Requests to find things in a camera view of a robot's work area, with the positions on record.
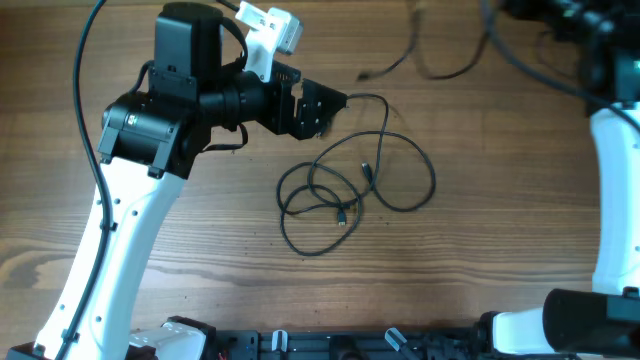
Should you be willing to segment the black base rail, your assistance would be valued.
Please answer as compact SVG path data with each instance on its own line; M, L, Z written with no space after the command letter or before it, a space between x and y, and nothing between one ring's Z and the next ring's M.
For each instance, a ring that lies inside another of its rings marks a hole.
M200 359L505 359L481 352L468 329L430 332L219 331Z

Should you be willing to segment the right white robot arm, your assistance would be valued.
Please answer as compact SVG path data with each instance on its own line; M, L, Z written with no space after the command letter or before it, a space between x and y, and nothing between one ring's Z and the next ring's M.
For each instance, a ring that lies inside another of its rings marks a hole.
M547 25L579 49L578 83L519 60L498 35L498 11L480 4L499 53L535 80L583 100L599 166L600 240L592 288L554 289L538 308L483 316L495 356L639 355L639 4L636 1L501 1L518 20Z

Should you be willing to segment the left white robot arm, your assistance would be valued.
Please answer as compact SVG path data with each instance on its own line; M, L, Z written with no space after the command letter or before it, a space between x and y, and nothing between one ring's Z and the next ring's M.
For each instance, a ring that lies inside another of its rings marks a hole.
M91 212L68 279L36 339L12 359L221 359L216 330L184 317L132 333L134 303L160 227L212 131L255 121L306 140L325 132L343 93L302 79L276 60L303 32L291 13L248 2L166 4L154 56L110 104L97 146L86 149L96 181Z

